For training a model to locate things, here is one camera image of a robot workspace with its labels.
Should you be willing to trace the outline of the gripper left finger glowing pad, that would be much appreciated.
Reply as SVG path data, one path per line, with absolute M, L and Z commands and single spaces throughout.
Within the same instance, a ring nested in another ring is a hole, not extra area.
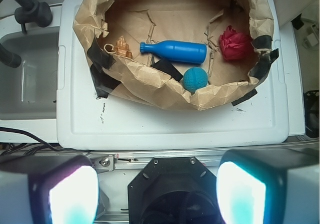
M 0 158 L 2 224 L 92 224 L 98 174 L 84 155 Z

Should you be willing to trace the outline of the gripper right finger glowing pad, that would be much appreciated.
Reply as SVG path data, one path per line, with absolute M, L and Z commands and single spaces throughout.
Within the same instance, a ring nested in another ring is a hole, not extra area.
M 318 224 L 319 151 L 228 150 L 220 160 L 216 194 L 227 224 Z

